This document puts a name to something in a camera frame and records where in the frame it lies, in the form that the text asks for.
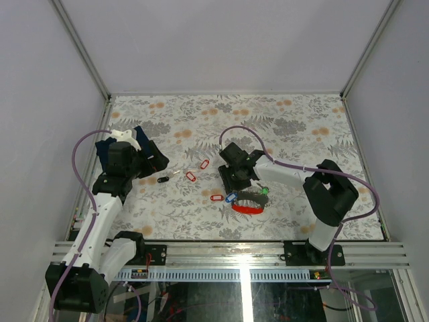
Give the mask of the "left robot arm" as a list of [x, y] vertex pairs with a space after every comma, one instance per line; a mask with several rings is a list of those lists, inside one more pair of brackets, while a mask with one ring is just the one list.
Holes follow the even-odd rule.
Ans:
[[130, 262], [147, 256], [141, 233], [119, 232], [104, 250], [114, 219], [137, 178], [167, 168], [169, 160], [152, 140], [131, 143], [116, 139], [97, 142], [102, 172], [92, 187], [92, 208], [61, 263], [50, 264], [45, 279], [51, 296], [50, 310], [100, 313], [113, 278]]

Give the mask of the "red handled metal keyring holder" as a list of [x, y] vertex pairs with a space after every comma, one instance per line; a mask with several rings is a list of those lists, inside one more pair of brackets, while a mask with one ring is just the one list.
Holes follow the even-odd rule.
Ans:
[[232, 210], [244, 215], [260, 215], [269, 203], [267, 194], [248, 191], [237, 192], [237, 197], [232, 201]]

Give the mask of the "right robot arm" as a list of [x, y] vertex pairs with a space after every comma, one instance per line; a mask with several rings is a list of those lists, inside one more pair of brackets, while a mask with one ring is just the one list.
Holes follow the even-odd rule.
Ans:
[[219, 173], [227, 194], [244, 191], [260, 180], [302, 187], [316, 217], [305, 249], [306, 258], [316, 265], [328, 259], [334, 235], [359, 196], [335, 162], [326, 159], [316, 170], [305, 170], [274, 160], [262, 150], [249, 154], [235, 143], [230, 143], [219, 155], [225, 161]]

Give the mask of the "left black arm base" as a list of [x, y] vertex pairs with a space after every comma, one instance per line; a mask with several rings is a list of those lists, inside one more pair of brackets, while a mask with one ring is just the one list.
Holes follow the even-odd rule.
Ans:
[[165, 266], [168, 247], [165, 244], [145, 244], [131, 260], [133, 265]]

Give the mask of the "blue key tag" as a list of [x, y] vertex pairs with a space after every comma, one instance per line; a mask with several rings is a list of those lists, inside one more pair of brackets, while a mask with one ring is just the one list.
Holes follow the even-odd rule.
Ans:
[[237, 194], [237, 193], [232, 192], [232, 193], [229, 193], [229, 194], [226, 196], [225, 201], [226, 201], [227, 203], [232, 203], [232, 202], [233, 202], [237, 197], [238, 197], [238, 194]]

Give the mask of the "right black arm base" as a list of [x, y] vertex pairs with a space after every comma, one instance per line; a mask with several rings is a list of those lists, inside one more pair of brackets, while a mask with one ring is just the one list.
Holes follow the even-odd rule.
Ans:
[[340, 245], [328, 246], [325, 251], [317, 250], [306, 241], [284, 241], [282, 255], [287, 266], [345, 266], [345, 255]]

